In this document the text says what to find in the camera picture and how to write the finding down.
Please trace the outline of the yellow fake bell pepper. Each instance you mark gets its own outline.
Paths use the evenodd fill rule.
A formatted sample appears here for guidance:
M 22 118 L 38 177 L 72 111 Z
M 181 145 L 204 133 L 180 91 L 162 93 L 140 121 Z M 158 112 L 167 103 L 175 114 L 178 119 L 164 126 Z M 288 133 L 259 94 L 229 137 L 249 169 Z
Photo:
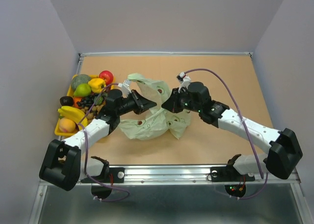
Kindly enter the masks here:
M 91 88 L 93 93 L 101 93 L 103 88 L 106 86 L 104 79 L 101 78 L 93 78 L 88 82 L 88 85 Z

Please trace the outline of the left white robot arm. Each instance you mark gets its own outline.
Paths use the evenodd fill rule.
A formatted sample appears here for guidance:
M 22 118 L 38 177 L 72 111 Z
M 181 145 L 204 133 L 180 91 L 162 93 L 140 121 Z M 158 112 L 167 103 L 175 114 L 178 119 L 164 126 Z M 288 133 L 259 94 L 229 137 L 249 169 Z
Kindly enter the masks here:
M 100 113 L 84 129 L 64 140 L 49 143 L 39 177 L 66 191 L 85 179 L 87 166 L 81 155 L 100 139 L 110 135 L 119 125 L 120 117 L 129 112 L 141 114 L 157 104 L 132 90 L 123 97 L 119 89 L 111 90 Z

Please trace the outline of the green fake pear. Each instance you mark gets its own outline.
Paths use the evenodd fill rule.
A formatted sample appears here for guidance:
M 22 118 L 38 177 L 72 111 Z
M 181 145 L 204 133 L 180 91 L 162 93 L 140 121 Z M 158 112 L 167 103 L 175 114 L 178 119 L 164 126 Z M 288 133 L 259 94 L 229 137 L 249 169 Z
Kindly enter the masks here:
M 91 93 L 89 84 L 80 84 L 74 91 L 74 97 L 86 97 Z

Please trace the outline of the green avocado print plastic bag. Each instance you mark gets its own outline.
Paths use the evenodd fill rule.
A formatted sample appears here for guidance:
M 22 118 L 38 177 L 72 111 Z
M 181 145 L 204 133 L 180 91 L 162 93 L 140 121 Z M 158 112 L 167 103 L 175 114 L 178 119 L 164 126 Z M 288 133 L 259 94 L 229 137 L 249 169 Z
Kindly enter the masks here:
M 145 78 L 138 73 L 128 75 L 127 79 L 137 84 L 142 96 L 156 102 L 157 105 L 149 109 L 144 119 L 121 120 L 118 128 L 129 139 L 150 140 L 167 131 L 175 138 L 181 138 L 191 123 L 191 112 L 183 110 L 180 113 L 172 113 L 161 107 L 171 95 L 168 84 L 161 80 Z

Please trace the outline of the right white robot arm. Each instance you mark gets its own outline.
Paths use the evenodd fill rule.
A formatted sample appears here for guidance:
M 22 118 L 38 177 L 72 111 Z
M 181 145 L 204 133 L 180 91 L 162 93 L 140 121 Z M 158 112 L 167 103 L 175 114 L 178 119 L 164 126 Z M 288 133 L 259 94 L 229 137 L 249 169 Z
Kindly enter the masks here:
M 263 151 L 260 155 L 234 156 L 231 165 L 226 167 L 226 175 L 231 180 L 260 171 L 286 180 L 303 156 L 293 130 L 280 131 L 240 116 L 229 106 L 212 100 L 208 88 L 201 82 L 174 88 L 162 108 L 172 113 L 196 112 L 205 123 L 238 135 Z

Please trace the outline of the yellow fake banana bunch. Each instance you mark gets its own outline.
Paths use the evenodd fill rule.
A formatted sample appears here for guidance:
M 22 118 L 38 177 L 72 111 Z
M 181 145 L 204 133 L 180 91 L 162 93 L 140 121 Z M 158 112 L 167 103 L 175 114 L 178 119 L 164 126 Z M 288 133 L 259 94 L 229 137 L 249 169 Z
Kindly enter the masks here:
M 70 106 L 62 106 L 57 110 L 57 112 L 61 116 L 74 121 L 77 125 L 80 124 L 83 125 L 84 127 L 88 125 L 88 120 L 85 116 L 85 113 L 80 109 Z

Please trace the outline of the brown fake longan bunch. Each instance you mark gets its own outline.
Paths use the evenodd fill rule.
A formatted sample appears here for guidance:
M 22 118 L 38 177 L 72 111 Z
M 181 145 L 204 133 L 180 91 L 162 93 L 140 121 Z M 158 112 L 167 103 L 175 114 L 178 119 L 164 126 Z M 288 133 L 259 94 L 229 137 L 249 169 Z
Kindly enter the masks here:
M 102 107 L 103 107 L 103 105 L 97 105 L 97 106 L 93 106 L 91 108 L 85 107 L 85 108 L 82 108 L 80 110 L 83 113 L 88 113 L 86 118 L 88 120 L 92 120 L 99 114 L 99 112 L 101 111 Z

